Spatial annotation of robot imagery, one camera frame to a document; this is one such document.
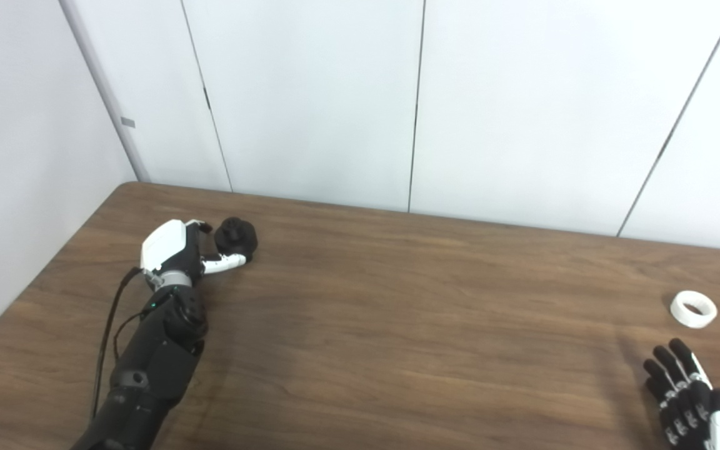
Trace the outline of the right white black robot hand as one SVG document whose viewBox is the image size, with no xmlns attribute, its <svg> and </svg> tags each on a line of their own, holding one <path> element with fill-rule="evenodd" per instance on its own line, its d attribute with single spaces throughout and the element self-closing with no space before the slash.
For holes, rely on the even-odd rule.
<svg viewBox="0 0 720 450">
<path fill-rule="evenodd" d="M 656 346 L 642 367 L 668 447 L 720 449 L 720 387 L 714 387 L 694 351 L 674 338 Z"/>
</svg>

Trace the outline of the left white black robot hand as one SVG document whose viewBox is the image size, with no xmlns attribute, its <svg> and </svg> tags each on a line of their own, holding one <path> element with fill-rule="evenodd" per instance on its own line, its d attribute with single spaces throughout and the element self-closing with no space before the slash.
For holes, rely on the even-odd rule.
<svg viewBox="0 0 720 450">
<path fill-rule="evenodd" d="M 172 219 L 144 239 L 139 267 L 154 289 L 192 287 L 207 274 L 251 262 L 257 248 L 254 225 L 240 217 L 229 217 L 216 229 L 198 219 Z"/>
</svg>

